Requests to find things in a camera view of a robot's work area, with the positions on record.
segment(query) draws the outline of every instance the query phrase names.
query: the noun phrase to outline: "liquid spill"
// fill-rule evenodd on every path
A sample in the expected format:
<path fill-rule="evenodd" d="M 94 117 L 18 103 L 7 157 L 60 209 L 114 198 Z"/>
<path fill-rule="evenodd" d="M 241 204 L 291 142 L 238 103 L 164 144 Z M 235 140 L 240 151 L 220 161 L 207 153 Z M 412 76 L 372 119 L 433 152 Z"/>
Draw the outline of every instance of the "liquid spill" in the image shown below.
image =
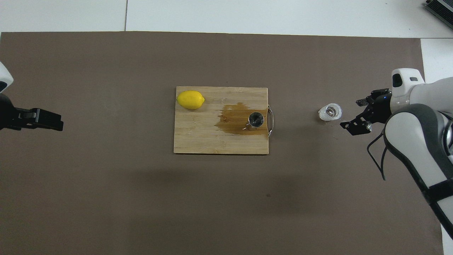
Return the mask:
<path fill-rule="evenodd" d="M 250 114 L 259 112 L 264 116 L 264 123 L 261 127 L 255 130 L 243 130 L 248 123 Z M 267 136 L 267 109 L 255 110 L 250 109 L 244 103 L 227 104 L 223 106 L 222 112 L 219 115 L 219 122 L 215 125 L 225 133 L 238 135 L 266 135 Z"/>

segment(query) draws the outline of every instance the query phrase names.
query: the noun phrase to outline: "metal handle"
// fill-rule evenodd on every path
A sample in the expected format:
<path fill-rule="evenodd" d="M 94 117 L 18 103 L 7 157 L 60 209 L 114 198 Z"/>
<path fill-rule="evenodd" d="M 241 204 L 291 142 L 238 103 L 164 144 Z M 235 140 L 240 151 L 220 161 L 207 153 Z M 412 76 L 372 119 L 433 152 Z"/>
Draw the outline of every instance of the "metal handle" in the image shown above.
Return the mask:
<path fill-rule="evenodd" d="M 267 111 L 270 112 L 270 114 L 272 115 L 272 127 L 270 127 L 269 133 L 267 134 L 268 136 L 270 136 L 270 133 L 272 133 L 272 129 L 274 129 L 274 113 L 272 112 L 270 105 L 267 105 Z"/>

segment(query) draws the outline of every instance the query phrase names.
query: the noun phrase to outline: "lemon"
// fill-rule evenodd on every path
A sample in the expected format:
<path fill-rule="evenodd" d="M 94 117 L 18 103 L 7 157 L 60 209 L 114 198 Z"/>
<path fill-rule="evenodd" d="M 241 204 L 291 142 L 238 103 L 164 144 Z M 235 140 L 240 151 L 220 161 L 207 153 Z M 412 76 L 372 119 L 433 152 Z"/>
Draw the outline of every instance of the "lemon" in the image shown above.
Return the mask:
<path fill-rule="evenodd" d="M 192 110 L 200 108 L 204 103 L 203 95 L 195 90 L 186 90 L 181 92 L 176 100 L 182 107 Z"/>

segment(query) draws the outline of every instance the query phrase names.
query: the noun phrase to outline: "cable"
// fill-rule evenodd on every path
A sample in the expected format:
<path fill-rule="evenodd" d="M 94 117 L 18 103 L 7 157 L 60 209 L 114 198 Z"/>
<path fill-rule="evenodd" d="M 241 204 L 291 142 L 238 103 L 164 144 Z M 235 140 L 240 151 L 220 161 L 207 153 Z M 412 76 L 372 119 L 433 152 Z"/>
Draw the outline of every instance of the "cable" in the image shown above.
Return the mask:
<path fill-rule="evenodd" d="M 379 169 L 379 171 L 381 172 L 381 175 L 382 175 L 382 179 L 384 179 L 384 181 L 386 180 L 386 177 L 384 176 L 384 170 L 382 169 L 382 166 L 384 165 L 384 156 L 386 154 L 386 151 L 387 151 L 387 147 L 384 149 L 384 152 L 382 153 L 382 158 L 381 158 L 381 167 L 379 166 L 379 164 L 376 162 L 376 159 L 374 159 L 373 155 L 371 154 L 370 152 L 370 147 L 371 145 L 373 145 L 377 140 L 379 140 L 379 138 L 381 138 L 384 134 L 381 133 L 380 135 L 378 135 L 370 144 L 368 144 L 368 146 L 366 147 L 366 151 L 368 152 L 368 155 L 370 155 L 371 159 L 373 160 L 373 162 L 376 164 L 377 166 L 377 169 Z"/>
<path fill-rule="evenodd" d="M 382 157 L 381 157 L 381 168 L 380 168 L 380 171 L 381 171 L 381 175 L 382 175 L 382 179 L 385 181 L 386 180 L 386 177 L 384 175 L 384 157 L 386 155 L 386 152 L 387 152 L 387 146 L 384 148 L 384 151 L 382 152 Z"/>

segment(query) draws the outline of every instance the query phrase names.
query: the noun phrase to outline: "brown surface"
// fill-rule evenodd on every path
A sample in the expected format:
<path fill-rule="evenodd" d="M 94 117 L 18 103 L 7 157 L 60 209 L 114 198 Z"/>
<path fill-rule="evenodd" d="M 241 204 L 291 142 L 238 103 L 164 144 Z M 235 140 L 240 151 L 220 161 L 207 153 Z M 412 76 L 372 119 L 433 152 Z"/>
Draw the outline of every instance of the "brown surface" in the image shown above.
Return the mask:
<path fill-rule="evenodd" d="M 64 131 L 2 130 L 3 254 L 441 254 L 403 164 L 317 111 L 422 69 L 419 39 L 2 33 L 15 106 Z M 267 87 L 267 156 L 173 153 L 175 86 Z M 372 151 L 380 155 L 382 141 Z"/>
<path fill-rule="evenodd" d="M 196 110 L 175 101 L 174 153 L 269 154 L 267 122 L 255 130 L 243 130 L 250 114 L 267 118 L 267 88 L 176 87 L 176 98 L 186 90 L 205 98 Z"/>

